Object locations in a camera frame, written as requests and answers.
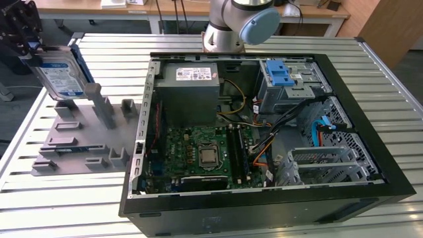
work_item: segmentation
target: ram slot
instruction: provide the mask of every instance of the ram slot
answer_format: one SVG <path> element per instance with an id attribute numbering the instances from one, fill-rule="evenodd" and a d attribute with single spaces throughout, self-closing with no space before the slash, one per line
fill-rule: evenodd
<path id="1" fill-rule="evenodd" d="M 239 128 L 228 128 L 226 130 L 226 139 L 232 170 L 232 181 L 234 183 L 242 183 L 247 179 L 247 173 L 244 169 L 246 150 Z"/>

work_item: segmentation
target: floor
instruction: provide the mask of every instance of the floor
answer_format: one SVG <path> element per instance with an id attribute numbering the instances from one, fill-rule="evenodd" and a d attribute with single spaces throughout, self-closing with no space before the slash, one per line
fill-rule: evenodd
<path id="1" fill-rule="evenodd" d="M 47 45 L 67 45 L 74 32 L 90 33 L 140 33 L 148 34 L 147 21 L 114 21 L 96 20 L 96 25 L 90 25 L 88 20 L 66 20 L 64 29 L 56 27 L 54 20 L 43 20 L 43 40 Z M 199 34 L 204 30 L 204 22 L 188 22 L 190 33 Z M 175 23 L 166 25 L 168 33 L 175 32 Z M 423 103 L 423 51 L 410 51 L 394 69 L 395 75 L 410 89 L 416 99 Z M 15 95 L 12 102 L 0 101 L 0 140 L 12 140 L 19 126 L 27 116 L 42 86 L 34 75 L 15 75 L 0 63 L 0 82 L 10 88 Z M 4 154 L 7 144 L 0 143 L 0 156 Z"/>

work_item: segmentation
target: small white box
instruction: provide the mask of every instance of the small white box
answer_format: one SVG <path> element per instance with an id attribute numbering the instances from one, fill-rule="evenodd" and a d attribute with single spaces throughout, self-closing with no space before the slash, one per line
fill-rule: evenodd
<path id="1" fill-rule="evenodd" d="M 102 0 L 100 6 L 102 9 L 111 9 L 111 8 L 126 8 L 127 7 L 127 0 Z"/>
<path id="2" fill-rule="evenodd" d="M 148 0 L 127 0 L 128 4 L 144 5 Z"/>

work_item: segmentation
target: motherboard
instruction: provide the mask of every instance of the motherboard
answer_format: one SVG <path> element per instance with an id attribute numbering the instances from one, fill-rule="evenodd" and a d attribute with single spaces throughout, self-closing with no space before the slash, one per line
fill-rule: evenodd
<path id="1" fill-rule="evenodd" d="M 179 185 L 223 186 L 224 189 L 262 187 L 260 170 L 250 170 L 247 148 L 254 144 L 252 131 L 240 127 L 168 128 L 166 159 L 151 163 L 151 170 L 171 178 L 159 190 L 179 191 Z"/>

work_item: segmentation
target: metal slatted table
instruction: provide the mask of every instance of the metal slatted table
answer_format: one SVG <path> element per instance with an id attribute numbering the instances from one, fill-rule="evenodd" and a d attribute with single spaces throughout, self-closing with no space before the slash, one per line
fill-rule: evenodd
<path id="1" fill-rule="evenodd" d="M 86 34 L 72 40 L 112 103 L 128 97 L 142 100 L 150 52 L 202 50 L 200 36 L 190 35 Z M 328 55 L 418 194 L 344 223 L 214 236 L 422 237 L 423 108 L 366 43 L 342 38 L 274 37 L 262 45 L 247 46 L 247 51 Z M 118 216 L 123 172 L 50 177 L 30 174 L 55 120 L 54 105 L 43 89 L 0 160 L 0 237 L 143 237 L 132 223 Z"/>

